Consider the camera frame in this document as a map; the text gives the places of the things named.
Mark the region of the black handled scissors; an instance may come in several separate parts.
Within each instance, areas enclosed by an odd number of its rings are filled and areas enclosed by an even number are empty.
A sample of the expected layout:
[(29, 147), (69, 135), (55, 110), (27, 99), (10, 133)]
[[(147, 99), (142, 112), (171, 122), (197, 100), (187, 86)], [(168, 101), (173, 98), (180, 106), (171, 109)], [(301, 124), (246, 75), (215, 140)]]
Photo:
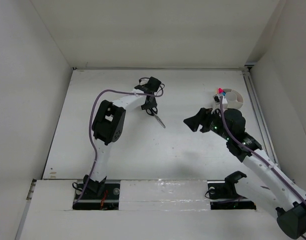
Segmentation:
[(146, 113), (153, 116), (164, 129), (166, 128), (163, 121), (158, 117), (158, 109), (156, 107), (146, 109)]

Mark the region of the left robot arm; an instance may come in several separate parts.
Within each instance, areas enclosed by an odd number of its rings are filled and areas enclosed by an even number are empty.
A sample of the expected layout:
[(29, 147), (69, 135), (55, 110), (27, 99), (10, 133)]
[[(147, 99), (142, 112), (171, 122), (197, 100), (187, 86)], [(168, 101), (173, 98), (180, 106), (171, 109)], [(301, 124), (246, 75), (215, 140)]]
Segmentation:
[(108, 172), (108, 160), (113, 144), (122, 135), (126, 114), (141, 108), (149, 116), (153, 116), (161, 124), (157, 116), (156, 98), (164, 93), (165, 85), (155, 77), (143, 77), (131, 92), (104, 90), (95, 99), (92, 106), (88, 135), (95, 152), (90, 173), (83, 178), (82, 193), (93, 198), (104, 194), (104, 186)]

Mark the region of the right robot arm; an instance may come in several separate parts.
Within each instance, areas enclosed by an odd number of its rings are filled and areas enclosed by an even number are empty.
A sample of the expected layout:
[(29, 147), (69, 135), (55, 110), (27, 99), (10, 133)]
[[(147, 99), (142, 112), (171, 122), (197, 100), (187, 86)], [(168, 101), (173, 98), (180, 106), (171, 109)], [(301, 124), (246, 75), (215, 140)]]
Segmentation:
[(225, 139), (229, 152), (264, 183), (261, 186), (245, 173), (236, 171), (225, 178), (226, 195), (243, 196), (263, 208), (291, 239), (306, 234), (306, 191), (290, 180), (260, 143), (245, 131), (246, 120), (239, 110), (229, 108), (219, 112), (201, 108), (183, 122), (193, 132), (212, 131)]

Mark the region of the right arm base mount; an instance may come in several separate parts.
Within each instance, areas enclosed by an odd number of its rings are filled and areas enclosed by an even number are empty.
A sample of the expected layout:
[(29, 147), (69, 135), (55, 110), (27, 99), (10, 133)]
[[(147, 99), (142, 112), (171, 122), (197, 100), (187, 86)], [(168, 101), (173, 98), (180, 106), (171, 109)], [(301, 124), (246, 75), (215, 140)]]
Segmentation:
[(235, 184), (247, 175), (236, 171), (224, 180), (207, 180), (205, 198), (210, 200), (211, 210), (256, 210), (255, 203), (239, 195)]

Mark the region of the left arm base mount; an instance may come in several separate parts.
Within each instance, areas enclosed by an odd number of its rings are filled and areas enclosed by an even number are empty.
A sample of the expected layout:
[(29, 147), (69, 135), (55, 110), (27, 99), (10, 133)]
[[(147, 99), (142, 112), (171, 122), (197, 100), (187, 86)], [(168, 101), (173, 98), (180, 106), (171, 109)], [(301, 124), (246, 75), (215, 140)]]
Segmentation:
[(106, 180), (102, 182), (89, 180), (86, 190), (83, 191), (88, 175), (83, 181), (73, 182), (75, 190), (72, 208), (74, 210), (98, 210), (115, 211), (119, 210), (120, 181)]

